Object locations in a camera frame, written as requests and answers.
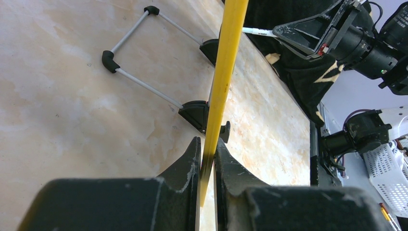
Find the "beige tabletop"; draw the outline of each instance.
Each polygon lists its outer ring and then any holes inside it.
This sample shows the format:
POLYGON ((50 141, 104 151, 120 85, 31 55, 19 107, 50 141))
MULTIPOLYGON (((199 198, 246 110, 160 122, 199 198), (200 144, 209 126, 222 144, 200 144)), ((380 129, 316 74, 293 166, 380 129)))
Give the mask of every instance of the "beige tabletop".
MULTIPOLYGON (((199 39, 218 36, 219 0, 0 0, 0 230, 14 230, 55 178, 154 177, 204 137, 174 106, 101 64, 155 5, 199 39)), ((181 103, 208 100, 214 68, 198 45, 149 16, 121 67, 181 103)), ((243 36, 224 122, 228 149, 271 185, 309 184, 309 120, 243 36)), ((214 230, 210 182, 201 229, 214 230)))

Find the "black plastic bracket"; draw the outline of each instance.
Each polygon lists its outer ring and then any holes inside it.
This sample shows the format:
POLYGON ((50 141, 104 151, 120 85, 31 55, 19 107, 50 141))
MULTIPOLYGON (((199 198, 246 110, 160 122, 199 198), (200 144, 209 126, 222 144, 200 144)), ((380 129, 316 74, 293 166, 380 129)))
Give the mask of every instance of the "black plastic bracket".
POLYGON ((214 38, 205 41, 201 46, 201 52, 207 57, 207 59, 215 66, 217 61, 219 39, 214 38))
MULTIPOLYGON (((183 108, 180 109, 178 114, 182 116, 187 122, 193 125, 199 132, 205 135, 207 132, 207 121, 210 107, 206 101, 191 101, 185 103, 183 108)), ((228 143, 231 131, 231 123, 227 123, 221 126, 219 136, 225 142, 228 143)))
POLYGON ((148 11, 149 12, 148 15, 150 15, 150 14, 159 15, 159 13, 160 13, 159 8, 157 8, 155 6, 148 6, 148 7, 145 7, 143 10, 145 12, 148 11))
POLYGON ((115 70, 120 68, 120 66, 115 63, 114 56, 115 54, 112 51, 102 52, 102 64, 106 69, 108 69, 108 71, 112 73, 116 73, 115 70))

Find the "white pen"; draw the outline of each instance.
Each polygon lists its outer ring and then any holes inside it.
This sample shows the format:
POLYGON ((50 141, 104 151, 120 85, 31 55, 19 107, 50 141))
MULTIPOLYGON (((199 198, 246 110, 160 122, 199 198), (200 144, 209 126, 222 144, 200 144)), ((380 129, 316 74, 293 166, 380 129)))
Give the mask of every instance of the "white pen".
POLYGON ((247 33, 247 34, 262 35, 262 36, 274 37, 274 38, 278 37, 278 36, 273 34, 272 30, 264 30, 264 29, 258 29, 258 28, 244 27, 244 28, 242 28, 242 32, 247 33))

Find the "metal frame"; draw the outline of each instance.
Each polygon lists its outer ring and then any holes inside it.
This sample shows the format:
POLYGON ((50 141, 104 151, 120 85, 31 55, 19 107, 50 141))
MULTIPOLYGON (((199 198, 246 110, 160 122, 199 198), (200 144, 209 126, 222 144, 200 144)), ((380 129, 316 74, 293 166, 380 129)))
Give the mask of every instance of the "metal frame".
MULTIPOLYGON (((143 20, 150 14, 155 14, 158 15, 160 17, 162 17, 163 19, 165 19, 166 21, 168 21, 171 25, 173 25, 175 28, 177 28, 178 30, 180 30, 181 32, 183 32, 183 34, 187 35, 189 38, 191 38, 192 40, 194 40, 198 45, 202 45, 203 43, 200 42, 200 40, 196 37, 194 37, 192 34, 190 34, 188 31, 186 31, 185 29, 183 29, 182 27, 180 27, 179 25, 177 25, 175 22, 173 22, 171 19, 169 19, 167 16, 165 16, 163 13, 161 13, 159 11, 158 8, 154 7, 154 6, 149 6, 146 7, 144 14, 141 16, 141 18, 134 24, 134 26, 125 34, 125 36, 123 36, 123 38, 110 50, 110 52, 112 52, 113 54, 115 52, 117 52, 121 46, 129 39, 129 37, 135 32, 135 30, 140 26, 140 24, 143 22, 143 20)), ((150 86, 149 84, 143 82, 142 80, 136 78, 135 76, 129 74, 128 72, 126 72, 125 70, 119 68, 115 68, 114 69, 115 72, 120 73, 121 75, 127 77, 128 79, 132 80, 133 82, 139 84, 140 86, 144 87, 145 89, 151 91, 152 93, 154 93, 155 95, 161 97, 162 99, 168 101, 169 103, 171 103, 172 105, 178 107, 179 109, 183 109, 183 105, 178 102, 177 100, 167 96, 166 94, 162 93, 161 91, 155 89, 154 87, 150 86)))

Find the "yellow rod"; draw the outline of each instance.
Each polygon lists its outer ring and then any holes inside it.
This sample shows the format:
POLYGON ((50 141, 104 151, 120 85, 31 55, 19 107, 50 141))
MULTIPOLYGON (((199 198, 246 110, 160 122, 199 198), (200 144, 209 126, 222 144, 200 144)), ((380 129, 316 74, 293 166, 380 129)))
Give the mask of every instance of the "yellow rod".
POLYGON ((211 95, 211 106, 208 115, 207 132, 205 134, 203 162, 201 164, 200 201, 204 206, 208 182, 214 154, 216 153, 219 130, 224 114, 225 103, 235 59, 238 53, 243 21, 245 19, 248 0, 226 0, 222 27, 219 38, 217 64, 214 73, 214 84, 211 95))

